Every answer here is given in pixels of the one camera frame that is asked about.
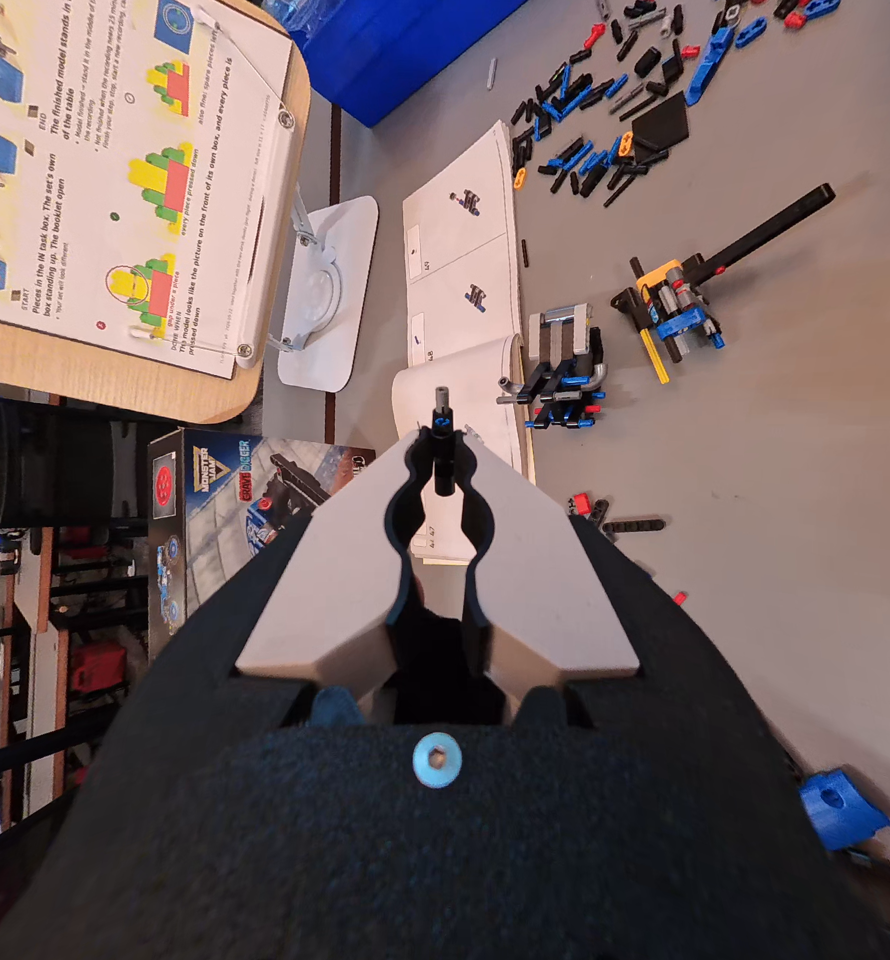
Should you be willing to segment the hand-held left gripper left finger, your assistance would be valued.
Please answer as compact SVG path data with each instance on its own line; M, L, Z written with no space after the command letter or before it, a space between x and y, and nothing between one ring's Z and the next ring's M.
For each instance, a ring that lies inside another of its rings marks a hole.
M358 702L415 659L427 612L386 514L418 438L405 434L313 512L237 657L240 674L339 687Z

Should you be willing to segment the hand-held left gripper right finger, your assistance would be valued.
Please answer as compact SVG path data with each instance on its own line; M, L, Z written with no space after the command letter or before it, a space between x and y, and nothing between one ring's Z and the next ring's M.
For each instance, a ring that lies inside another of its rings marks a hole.
M475 436L458 434L454 462L461 531L474 548L462 616L473 673L510 700L633 677L639 657L574 518Z

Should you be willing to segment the small black lego subassembly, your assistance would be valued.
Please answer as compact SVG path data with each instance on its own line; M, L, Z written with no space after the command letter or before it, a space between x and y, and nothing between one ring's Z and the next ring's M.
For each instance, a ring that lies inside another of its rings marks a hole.
M439 498L449 498L455 492L454 451L455 430L450 390L447 386L435 389L430 442L434 471L434 490Z

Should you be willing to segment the lego assembly with yellow axle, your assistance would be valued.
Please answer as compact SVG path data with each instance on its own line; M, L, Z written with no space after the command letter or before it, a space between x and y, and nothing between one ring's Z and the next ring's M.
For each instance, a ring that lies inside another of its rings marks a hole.
M726 346L704 286L835 198L833 186L820 184L709 258L696 253L650 271L643 269L639 258L631 259L634 282L612 298L611 306L633 323L662 385L670 383L669 365L681 364L692 344L702 341L717 351Z

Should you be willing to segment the lego set box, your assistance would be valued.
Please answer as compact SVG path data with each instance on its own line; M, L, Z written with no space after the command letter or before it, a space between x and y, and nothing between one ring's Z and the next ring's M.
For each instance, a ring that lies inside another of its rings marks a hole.
M371 449L182 427L148 448L148 658L282 533L376 459Z

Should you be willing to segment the grey black lego chassis assembly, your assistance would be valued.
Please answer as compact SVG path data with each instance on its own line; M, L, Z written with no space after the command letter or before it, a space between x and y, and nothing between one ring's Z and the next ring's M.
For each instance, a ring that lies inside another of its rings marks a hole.
M498 405L525 407L532 430L561 426L584 430L595 426L606 397L604 345L587 302L531 314L527 322L528 378L499 379Z

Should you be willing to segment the black square lego plate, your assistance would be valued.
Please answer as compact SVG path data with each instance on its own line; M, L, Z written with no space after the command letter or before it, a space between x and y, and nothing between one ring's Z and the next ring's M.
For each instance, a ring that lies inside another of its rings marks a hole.
M642 166L688 140L691 130L686 93L680 91L634 119L632 135L635 161Z

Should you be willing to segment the pile of small lego pieces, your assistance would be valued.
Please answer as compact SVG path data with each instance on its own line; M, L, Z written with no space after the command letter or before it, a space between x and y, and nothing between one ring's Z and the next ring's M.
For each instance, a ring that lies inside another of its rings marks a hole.
M671 150L659 153L643 166L636 164L633 120L668 97L686 91L713 33L726 26L736 28L729 54L746 49L772 24L781 24L789 32L799 31L836 12L840 3L776 2L772 12L760 11L745 20L749 5L721 2L708 40L683 44L686 16L681 3L631 2L620 17L615 17L608 2L598 2L598 21L582 46L544 83L538 83L511 116L512 189L523 190L536 145L549 138L558 125L572 115L608 104L608 114L622 125L612 144L598 149L592 138L580 135L537 167L538 175L551 177L551 194L570 184L572 194L585 199L606 183L608 198L603 206L607 209L633 182L668 159Z

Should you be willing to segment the long blue lego panel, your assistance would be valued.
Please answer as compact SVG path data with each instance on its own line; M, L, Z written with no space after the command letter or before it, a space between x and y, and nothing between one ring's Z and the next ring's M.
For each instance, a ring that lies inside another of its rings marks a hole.
M701 100L711 81L715 78L718 67L731 49L735 35L736 28L734 26L722 27L711 35L704 48L699 65L696 67L685 91L687 107L694 107Z

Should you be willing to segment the white stand base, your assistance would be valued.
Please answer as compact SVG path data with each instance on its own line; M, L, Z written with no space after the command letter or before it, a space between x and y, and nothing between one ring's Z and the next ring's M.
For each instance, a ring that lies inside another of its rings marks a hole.
M363 196L308 212L297 189L296 234L278 352L284 386L336 394L351 378L377 238L379 207Z

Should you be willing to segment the black office chair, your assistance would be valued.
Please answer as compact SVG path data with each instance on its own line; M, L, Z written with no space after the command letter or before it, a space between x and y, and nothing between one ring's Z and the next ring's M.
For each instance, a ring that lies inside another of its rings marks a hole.
M149 446L173 429L0 398L0 530L148 521Z

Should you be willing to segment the wooden board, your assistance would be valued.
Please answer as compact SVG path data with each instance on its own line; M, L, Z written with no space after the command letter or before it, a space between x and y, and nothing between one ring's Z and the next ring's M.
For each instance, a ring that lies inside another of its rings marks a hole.
M0 323L0 383L192 425L234 419L255 400L261 387L267 335L277 294L283 289L285 256L294 246L290 210L287 206L263 217L259 240L270 235L271 247L259 283L260 347L255 364L239 368L232 379Z

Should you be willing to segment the blue printed plastic part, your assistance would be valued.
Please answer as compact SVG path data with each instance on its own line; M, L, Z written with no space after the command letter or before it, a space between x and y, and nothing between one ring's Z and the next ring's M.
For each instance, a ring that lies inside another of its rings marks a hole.
M890 828L890 817L860 793L843 769L812 775L799 787L799 797L830 853L858 846Z

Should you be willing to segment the open instruction booklet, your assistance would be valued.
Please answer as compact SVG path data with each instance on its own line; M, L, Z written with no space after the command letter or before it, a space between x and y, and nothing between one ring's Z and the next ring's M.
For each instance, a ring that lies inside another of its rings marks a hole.
M455 428L534 482L525 409L498 403L499 379L523 383L524 366L511 146L497 122L403 201L408 356L391 402L403 438L447 387Z

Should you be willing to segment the printed instruction sheet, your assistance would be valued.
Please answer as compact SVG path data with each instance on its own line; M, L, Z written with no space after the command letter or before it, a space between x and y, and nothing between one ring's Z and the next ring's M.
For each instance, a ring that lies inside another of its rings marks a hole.
M224 2L0 2L0 326L256 366L295 51Z

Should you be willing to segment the blue plastic bin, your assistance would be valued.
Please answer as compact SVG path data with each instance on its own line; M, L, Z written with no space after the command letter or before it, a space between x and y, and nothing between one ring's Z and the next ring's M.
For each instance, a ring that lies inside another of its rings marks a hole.
M310 85L372 128L522 1L262 1L298 47Z

